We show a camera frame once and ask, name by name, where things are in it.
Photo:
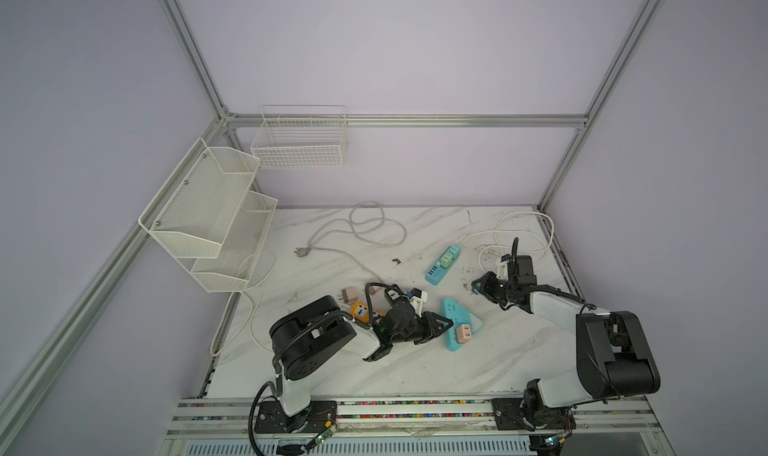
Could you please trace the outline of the orange power strip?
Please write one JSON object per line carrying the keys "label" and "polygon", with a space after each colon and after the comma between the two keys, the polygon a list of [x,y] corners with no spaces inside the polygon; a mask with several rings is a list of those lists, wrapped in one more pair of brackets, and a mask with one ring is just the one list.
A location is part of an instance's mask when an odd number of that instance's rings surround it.
{"label": "orange power strip", "polygon": [[374,310],[373,316],[371,316],[369,307],[361,301],[355,302],[349,312],[357,321],[367,325],[371,325],[373,321],[378,321],[385,316],[384,313],[377,310]]}

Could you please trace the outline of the pink adapter black strip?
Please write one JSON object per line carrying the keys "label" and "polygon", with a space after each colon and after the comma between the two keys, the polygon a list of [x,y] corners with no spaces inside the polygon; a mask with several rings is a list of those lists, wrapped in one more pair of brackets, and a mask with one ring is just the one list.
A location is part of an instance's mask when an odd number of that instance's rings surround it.
{"label": "pink adapter black strip", "polygon": [[372,278],[366,285],[368,287],[368,292],[371,295],[377,294],[384,289],[383,283],[378,278]]}
{"label": "pink adapter black strip", "polygon": [[347,305],[354,305],[360,300],[359,291],[355,287],[347,287],[341,291],[342,300]]}

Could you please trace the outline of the blue power strip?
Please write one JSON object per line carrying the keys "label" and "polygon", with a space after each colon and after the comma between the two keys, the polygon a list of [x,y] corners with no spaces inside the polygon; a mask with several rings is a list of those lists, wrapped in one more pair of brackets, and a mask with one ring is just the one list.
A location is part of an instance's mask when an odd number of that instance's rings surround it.
{"label": "blue power strip", "polygon": [[436,261],[425,274],[425,281],[432,286],[439,285],[458,260],[458,258],[454,259],[453,264],[448,269],[445,269],[440,266],[440,259]]}

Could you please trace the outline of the teal power strip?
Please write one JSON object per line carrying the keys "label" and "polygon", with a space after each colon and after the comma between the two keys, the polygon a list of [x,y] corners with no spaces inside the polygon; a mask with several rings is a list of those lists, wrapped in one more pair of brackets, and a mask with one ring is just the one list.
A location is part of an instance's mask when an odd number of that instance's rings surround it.
{"label": "teal power strip", "polygon": [[470,342],[464,345],[459,345],[456,342],[455,333],[458,326],[462,324],[470,325],[473,331],[472,340],[483,327],[483,322],[478,316],[451,298],[445,298],[441,302],[441,314],[453,323],[452,328],[445,333],[446,347],[450,352],[456,352]]}

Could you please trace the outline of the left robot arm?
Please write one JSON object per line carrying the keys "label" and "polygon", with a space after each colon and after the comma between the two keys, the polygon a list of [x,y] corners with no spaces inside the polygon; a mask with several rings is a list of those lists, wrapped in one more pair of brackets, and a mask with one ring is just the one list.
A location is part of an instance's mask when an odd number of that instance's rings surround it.
{"label": "left robot arm", "polygon": [[346,349],[365,362],[388,356],[401,343],[422,345],[446,334],[454,322],[414,306],[424,293],[378,281],[364,287],[367,319],[344,311],[330,296],[279,319],[269,330],[275,379],[265,384],[289,421],[303,420],[311,405],[310,376]]}

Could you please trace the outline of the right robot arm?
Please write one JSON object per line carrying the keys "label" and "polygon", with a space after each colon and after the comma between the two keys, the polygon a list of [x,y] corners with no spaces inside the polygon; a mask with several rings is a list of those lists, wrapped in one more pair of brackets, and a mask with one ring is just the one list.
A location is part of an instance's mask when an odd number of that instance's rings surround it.
{"label": "right robot arm", "polygon": [[542,317],[575,337],[573,369],[527,384],[520,404],[524,426],[543,428],[583,403],[660,390],[661,376],[637,315],[607,311],[539,283],[532,258],[518,253],[517,241],[501,262],[507,277],[487,272],[472,282],[472,292],[504,311],[518,308]]}

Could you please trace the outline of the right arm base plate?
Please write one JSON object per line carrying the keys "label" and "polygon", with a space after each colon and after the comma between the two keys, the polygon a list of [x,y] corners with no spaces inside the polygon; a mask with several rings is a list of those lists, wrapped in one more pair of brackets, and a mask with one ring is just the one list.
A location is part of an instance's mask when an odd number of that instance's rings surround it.
{"label": "right arm base plate", "polygon": [[538,407],[522,397],[494,398],[492,415],[498,430],[570,431],[575,420],[569,408]]}

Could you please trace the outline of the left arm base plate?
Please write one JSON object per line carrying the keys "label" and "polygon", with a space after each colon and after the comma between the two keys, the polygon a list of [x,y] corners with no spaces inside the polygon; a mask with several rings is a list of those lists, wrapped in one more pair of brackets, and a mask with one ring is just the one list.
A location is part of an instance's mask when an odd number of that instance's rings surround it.
{"label": "left arm base plate", "polygon": [[330,400],[313,400],[299,413],[288,416],[278,401],[267,400],[257,406],[253,418],[255,434],[315,434],[334,423],[338,404]]}

